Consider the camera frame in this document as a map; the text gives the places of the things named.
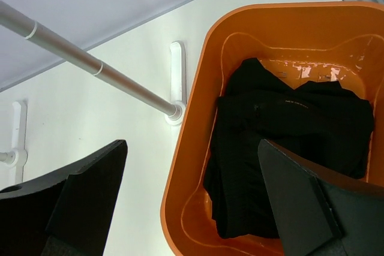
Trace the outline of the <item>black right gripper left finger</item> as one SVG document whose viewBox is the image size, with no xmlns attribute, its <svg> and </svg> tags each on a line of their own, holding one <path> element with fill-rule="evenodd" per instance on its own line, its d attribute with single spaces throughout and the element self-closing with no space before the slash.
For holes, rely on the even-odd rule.
<svg viewBox="0 0 384 256">
<path fill-rule="evenodd" d="M 103 255 L 128 147 L 89 156 L 1 190 L 1 255 Z"/>
</svg>

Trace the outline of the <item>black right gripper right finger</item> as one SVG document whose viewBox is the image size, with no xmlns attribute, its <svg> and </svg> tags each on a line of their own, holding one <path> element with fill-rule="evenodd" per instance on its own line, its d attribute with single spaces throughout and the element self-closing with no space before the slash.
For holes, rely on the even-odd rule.
<svg viewBox="0 0 384 256">
<path fill-rule="evenodd" d="M 267 140 L 258 156 L 285 255 L 383 255 L 383 187 Z"/>
</svg>

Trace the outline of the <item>black shorts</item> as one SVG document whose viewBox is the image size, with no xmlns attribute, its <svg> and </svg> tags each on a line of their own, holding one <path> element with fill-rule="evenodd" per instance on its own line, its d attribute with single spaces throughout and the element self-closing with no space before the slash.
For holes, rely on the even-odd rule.
<svg viewBox="0 0 384 256">
<path fill-rule="evenodd" d="M 258 157 L 263 139 L 346 176 L 365 175 L 373 109 L 339 82 L 293 89 L 256 58 L 244 60 L 217 99 L 203 186 L 224 239 L 278 231 Z"/>
</svg>

